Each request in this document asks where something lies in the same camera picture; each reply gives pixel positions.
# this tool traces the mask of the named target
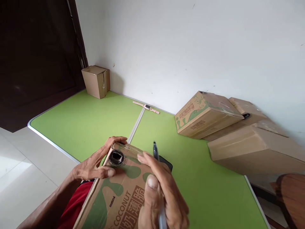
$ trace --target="green table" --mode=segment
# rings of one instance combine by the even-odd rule
[[[84,90],[34,118],[29,127],[81,162],[109,136],[130,136],[142,111],[132,101],[110,91],[99,100]],[[268,228],[246,178],[212,162],[207,141],[177,134],[173,115],[144,111],[131,144],[151,153],[153,141],[173,164],[190,208],[190,228]]]
[[[111,91],[97,99],[83,90],[32,119],[28,126],[79,163],[109,137],[129,137],[142,111],[132,102]]]

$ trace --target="white wall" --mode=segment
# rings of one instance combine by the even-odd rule
[[[76,3],[114,92],[174,114],[198,90],[245,99],[305,146],[305,1]]]

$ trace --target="small cardboard box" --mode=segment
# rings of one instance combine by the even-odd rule
[[[110,90],[110,71],[96,65],[82,70],[87,93],[98,99],[106,96]]]
[[[74,229],[138,228],[146,179],[152,174],[138,161],[138,153],[143,151],[129,144],[112,145],[103,165],[114,167],[116,175],[95,179]]]
[[[257,109],[254,104],[248,101],[236,99],[233,97],[231,97],[229,101],[245,117],[245,119],[234,123],[226,128],[223,128],[209,136],[206,136],[203,139],[208,141],[214,141],[215,139],[232,133],[245,126],[250,126],[251,124],[256,123],[260,120],[268,119],[268,117],[265,116],[259,109]]]
[[[244,117],[220,95],[198,91],[175,115],[178,134],[201,139]]]
[[[282,135],[284,137],[289,137],[287,135],[287,133],[278,125],[276,125],[274,122],[272,122],[271,120],[260,120],[257,123],[252,124],[251,126],[266,130],[266,131],[270,131],[272,133],[278,134],[278,135]]]
[[[242,175],[305,171],[305,151],[291,138],[247,126],[209,142],[212,161]]]

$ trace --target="black pen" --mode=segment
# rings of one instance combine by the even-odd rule
[[[160,161],[159,159],[159,153],[158,153],[158,148],[156,142],[153,142],[153,157]],[[165,207],[164,204],[161,206],[161,211],[159,214],[159,228],[160,229],[166,229],[166,217],[165,217]]]

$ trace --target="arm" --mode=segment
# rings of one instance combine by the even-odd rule
[[[109,138],[105,145],[91,157],[78,164],[63,183],[17,229],[56,228],[64,209],[82,180],[91,180],[96,177],[104,179],[114,176],[114,169],[107,166],[99,167],[99,165],[114,142],[126,144],[126,140],[125,137]]]

